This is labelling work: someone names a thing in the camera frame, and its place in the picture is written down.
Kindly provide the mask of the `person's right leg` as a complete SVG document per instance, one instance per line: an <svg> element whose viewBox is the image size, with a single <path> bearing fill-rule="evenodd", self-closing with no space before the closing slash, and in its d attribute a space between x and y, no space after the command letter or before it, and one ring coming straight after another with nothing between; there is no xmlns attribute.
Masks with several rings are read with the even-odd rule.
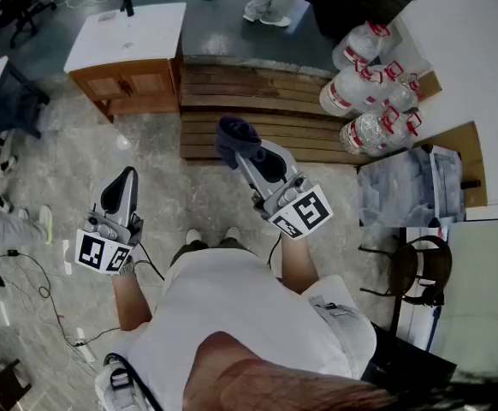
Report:
<svg viewBox="0 0 498 411"><path fill-rule="evenodd" d="M228 238L225 238L222 241L220 241L219 244L216 246L216 248L220 248L220 249L239 249L239 250L242 250L242 251L246 251L248 253L251 252L251 250L249 250L248 248L246 248L245 246L243 246L240 241L238 241L237 239L232 238L232 237L228 237Z"/></svg>

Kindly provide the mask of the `person's left leg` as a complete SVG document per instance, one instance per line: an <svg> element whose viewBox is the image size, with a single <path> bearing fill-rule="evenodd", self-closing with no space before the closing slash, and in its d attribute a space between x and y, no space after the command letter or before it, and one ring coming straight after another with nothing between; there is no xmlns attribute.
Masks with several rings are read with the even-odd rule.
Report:
<svg viewBox="0 0 498 411"><path fill-rule="evenodd" d="M172 258L171 260L171 263L169 265L169 267L172 267L175 262L183 255L183 254L186 254L186 253L192 253L192 252L197 252L197 251L201 251L201 250L205 250L207 249L209 246L201 241L201 240L194 240L190 243L187 243L186 245L182 246L178 251L177 253L174 255L174 257Z"/></svg>

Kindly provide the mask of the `dark blue cloth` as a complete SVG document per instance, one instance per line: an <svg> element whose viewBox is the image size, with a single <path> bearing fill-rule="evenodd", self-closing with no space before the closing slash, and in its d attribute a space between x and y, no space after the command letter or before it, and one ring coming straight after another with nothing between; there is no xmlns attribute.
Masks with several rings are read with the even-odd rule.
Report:
<svg viewBox="0 0 498 411"><path fill-rule="evenodd" d="M222 161L236 170L236 154L243 158L264 161L266 154L256 129L245 120L236 116L223 116L216 126L216 150Z"/></svg>

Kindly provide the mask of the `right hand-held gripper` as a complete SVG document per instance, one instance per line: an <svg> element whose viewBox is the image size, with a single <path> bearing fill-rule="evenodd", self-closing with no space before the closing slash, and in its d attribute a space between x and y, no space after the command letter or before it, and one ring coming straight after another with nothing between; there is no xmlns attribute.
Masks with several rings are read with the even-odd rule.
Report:
<svg viewBox="0 0 498 411"><path fill-rule="evenodd" d="M308 236L333 216L323 190L312 184L283 146L262 140L255 158L235 159L254 190L252 200L261 217L293 240Z"/></svg>

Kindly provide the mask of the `blue pole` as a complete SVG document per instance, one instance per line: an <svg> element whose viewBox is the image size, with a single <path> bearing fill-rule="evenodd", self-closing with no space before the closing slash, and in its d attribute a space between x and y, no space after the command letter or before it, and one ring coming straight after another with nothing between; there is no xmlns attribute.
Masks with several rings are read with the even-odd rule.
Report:
<svg viewBox="0 0 498 411"><path fill-rule="evenodd" d="M432 343L433 343L433 340L434 340L434 337L436 334L436 327L437 327L439 318L441 317L441 313L442 313L442 306L437 306L434 308L434 311L432 313L432 323L431 323L431 327L430 327L430 334L428 336L428 341L426 343L426 348L425 348L426 352L430 352L430 349L431 349L431 346L432 346Z"/></svg>

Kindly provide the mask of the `white countertop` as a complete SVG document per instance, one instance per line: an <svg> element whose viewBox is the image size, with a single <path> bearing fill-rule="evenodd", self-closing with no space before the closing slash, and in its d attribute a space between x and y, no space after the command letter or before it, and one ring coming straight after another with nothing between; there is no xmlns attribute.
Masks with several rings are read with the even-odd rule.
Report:
<svg viewBox="0 0 498 411"><path fill-rule="evenodd" d="M74 41L66 73L111 63L171 59L175 56L186 13L185 3L135 7L91 15Z"/></svg>

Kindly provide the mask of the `person's white shirt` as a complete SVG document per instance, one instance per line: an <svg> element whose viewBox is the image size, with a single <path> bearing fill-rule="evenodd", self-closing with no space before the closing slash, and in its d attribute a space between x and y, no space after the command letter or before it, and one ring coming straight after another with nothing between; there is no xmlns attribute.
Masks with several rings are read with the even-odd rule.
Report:
<svg viewBox="0 0 498 411"><path fill-rule="evenodd" d="M166 274L149 323L125 335L125 357L163 407L181 411L198 346L225 332L256 355L295 369L361 378L376 333L341 277L298 295L239 249L183 254Z"/></svg>

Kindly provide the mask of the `person's leg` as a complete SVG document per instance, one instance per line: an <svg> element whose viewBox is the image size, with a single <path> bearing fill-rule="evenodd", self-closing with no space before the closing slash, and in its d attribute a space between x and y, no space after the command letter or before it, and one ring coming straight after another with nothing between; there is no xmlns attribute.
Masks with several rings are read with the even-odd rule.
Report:
<svg viewBox="0 0 498 411"><path fill-rule="evenodd" d="M216 246L216 248L220 248L220 249L239 249L239 250L242 250L242 251L246 251L248 253L251 252L251 250L249 250L248 248L246 248L245 246L243 246L240 241L238 241L237 239L232 238L232 237L228 237L228 238L225 238L222 241L220 241L219 244Z"/></svg>
<svg viewBox="0 0 498 411"><path fill-rule="evenodd" d="M174 255L174 257L172 258L171 260L171 263L169 265L169 267L172 267L175 262L183 255L183 254L186 254L186 253L192 253L192 252L197 252L197 251L201 251L201 250L205 250L207 249L209 246L201 241L201 240L194 240L190 243L187 243L186 245L182 246L178 251L177 253Z"/></svg>

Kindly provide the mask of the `wooden slat platform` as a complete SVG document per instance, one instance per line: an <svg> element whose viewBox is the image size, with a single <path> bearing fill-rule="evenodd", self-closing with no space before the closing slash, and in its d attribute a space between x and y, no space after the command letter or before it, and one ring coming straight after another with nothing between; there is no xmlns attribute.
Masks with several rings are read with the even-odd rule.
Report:
<svg viewBox="0 0 498 411"><path fill-rule="evenodd" d="M181 78L180 155L190 161L219 158L216 126L225 115L249 122L258 135L287 148L299 162L367 164L342 149L346 123L319 104L323 77L228 65L188 64Z"/></svg>

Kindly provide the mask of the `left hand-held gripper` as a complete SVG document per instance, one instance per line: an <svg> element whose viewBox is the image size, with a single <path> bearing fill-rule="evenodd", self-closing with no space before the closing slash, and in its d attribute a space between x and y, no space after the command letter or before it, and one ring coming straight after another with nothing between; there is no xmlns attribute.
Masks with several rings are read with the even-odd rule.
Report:
<svg viewBox="0 0 498 411"><path fill-rule="evenodd" d="M126 167L100 195L104 214L89 211L77 230L74 262L101 274L118 275L138 246L144 220L136 213L139 176Z"/></svg>

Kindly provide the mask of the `person's left forearm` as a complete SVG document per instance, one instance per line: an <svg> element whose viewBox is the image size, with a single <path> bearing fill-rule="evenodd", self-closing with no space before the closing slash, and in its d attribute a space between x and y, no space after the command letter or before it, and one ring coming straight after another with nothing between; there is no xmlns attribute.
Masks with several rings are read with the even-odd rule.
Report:
<svg viewBox="0 0 498 411"><path fill-rule="evenodd" d="M134 331L152 319L151 309L133 271L111 278L121 331Z"/></svg>

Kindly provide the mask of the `black bag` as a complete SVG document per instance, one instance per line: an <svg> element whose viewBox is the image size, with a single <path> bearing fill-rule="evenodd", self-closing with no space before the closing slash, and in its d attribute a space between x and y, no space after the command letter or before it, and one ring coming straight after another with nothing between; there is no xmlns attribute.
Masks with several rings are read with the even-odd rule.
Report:
<svg viewBox="0 0 498 411"><path fill-rule="evenodd" d="M409 390L428 393L445 386L456 365L405 342L372 323L376 351L365 368L362 380L390 393Z"/></svg>

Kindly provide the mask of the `person's right forearm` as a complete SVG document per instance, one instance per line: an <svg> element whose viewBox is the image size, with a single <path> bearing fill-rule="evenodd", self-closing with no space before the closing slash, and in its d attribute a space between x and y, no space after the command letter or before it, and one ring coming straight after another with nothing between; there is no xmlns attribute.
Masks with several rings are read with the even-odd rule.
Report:
<svg viewBox="0 0 498 411"><path fill-rule="evenodd" d="M282 284L297 294L304 293L319 280L306 238L293 240L281 235Z"/></svg>

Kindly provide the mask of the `brown wooden cabinet door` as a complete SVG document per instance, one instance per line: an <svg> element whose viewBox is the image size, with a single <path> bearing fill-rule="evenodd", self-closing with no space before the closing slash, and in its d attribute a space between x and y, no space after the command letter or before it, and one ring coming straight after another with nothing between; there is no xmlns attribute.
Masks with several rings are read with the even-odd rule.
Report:
<svg viewBox="0 0 498 411"><path fill-rule="evenodd" d="M135 96L168 96L170 95L169 76L163 71L128 76L129 84Z"/></svg>
<svg viewBox="0 0 498 411"><path fill-rule="evenodd" d="M85 81L86 94L93 101L128 98L131 95L124 93L118 86L121 79L117 75L99 76Z"/></svg>

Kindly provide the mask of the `dark table with pale top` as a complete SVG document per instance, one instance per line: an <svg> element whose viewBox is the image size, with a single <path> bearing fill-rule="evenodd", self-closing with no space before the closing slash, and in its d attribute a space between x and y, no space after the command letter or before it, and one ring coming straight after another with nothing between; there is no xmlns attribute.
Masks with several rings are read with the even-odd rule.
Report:
<svg viewBox="0 0 498 411"><path fill-rule="evenodd" d="M8 59L0 58L0 135L19 129L39 140L36 128L40 109L50 98L34 82L27 79Z"/></svg>

